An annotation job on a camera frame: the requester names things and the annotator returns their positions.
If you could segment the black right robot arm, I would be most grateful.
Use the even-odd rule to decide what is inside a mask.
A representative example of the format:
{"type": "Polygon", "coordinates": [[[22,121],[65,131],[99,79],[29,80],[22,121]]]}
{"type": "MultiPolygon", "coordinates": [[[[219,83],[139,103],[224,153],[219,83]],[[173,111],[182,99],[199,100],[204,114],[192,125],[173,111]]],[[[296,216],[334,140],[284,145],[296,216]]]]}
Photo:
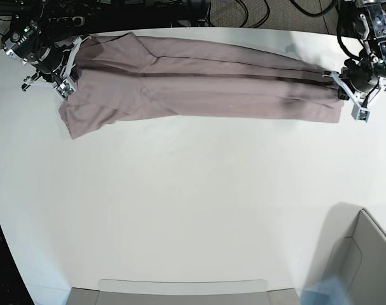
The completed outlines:
{"type": "Polygon", "coordinates": [[[34,1],[21,17],[13,16],[2,48],[8,58],[35,68],[32,79],[61,84],[75,48],[70,38],[85,25],[84,13],[80,1],[34,1]]]}

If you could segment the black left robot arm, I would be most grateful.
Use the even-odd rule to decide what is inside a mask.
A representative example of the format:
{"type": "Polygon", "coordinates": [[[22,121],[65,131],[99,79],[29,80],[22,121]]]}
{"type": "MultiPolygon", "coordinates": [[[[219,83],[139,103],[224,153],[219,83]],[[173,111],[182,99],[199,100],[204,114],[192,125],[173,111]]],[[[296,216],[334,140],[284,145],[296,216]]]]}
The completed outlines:
{"type": "Polygon", "coordinates": [[[362,105],[368,105],[386,79],[386,12],[385,1],[339,1],[336,37],[348,56],[340,79],[353,94],[359,94],[362,105]],[[343,35],[352,36],[362,50],[353,54],[345,46],[343,35]]]}

